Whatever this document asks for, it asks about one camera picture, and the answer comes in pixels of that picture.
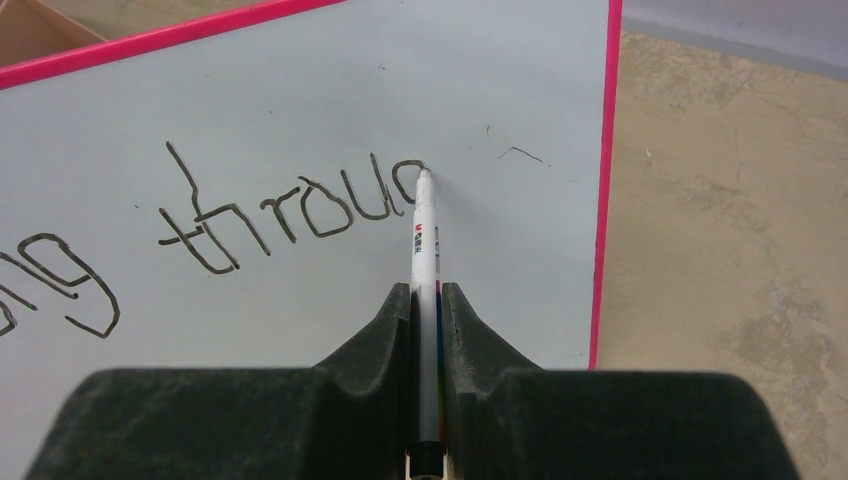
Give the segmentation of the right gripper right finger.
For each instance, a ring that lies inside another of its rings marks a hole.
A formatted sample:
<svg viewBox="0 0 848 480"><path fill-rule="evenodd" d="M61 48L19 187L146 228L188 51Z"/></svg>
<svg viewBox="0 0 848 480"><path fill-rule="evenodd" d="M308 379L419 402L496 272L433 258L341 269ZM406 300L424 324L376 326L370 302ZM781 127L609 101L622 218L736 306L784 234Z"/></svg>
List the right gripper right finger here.
<svg viewBox="0 0 848 480"><path fill-rule="evenodd" d="M795 479L772 415L714 372L545 370L442 289L457 479Z"/></svg>

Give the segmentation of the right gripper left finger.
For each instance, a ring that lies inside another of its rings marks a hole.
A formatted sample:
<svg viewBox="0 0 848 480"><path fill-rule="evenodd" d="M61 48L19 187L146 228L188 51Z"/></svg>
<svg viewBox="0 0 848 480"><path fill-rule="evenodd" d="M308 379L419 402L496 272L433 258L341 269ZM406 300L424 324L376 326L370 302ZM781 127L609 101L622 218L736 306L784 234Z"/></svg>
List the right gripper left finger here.
<svg viewBox="0 0 848 480"><path fill-rule="evenodd" d="M309 368L109 369L68 396L30 479L401 479L410 292Z"/></svg>

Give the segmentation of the white marker pen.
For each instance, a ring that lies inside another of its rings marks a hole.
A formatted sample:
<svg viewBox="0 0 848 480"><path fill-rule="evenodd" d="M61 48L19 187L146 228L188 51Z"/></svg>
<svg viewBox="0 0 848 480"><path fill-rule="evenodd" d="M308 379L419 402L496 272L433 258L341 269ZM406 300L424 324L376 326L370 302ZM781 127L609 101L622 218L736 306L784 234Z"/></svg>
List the white marker pen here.
<svg viewBox="0 0 848 480"><path fill-rule="evenodd" d="M444 477L438 240L434 179L423 168L416 181L410 280L412 479Z"/></svg>

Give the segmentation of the red-framed whiteboard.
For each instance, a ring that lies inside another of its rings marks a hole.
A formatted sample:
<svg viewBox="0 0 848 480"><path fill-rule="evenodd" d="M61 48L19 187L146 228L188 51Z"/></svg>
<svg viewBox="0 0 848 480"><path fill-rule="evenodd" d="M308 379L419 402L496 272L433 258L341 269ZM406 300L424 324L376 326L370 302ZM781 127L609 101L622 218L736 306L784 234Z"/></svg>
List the red-framed whiteboard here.
<svg viewBox="0 0 848 480"><path fill-rule="evenodd" d="M441 277L597 358L617 1L271 1L1 71L1 475L118 367L303 367Z"/></svg>

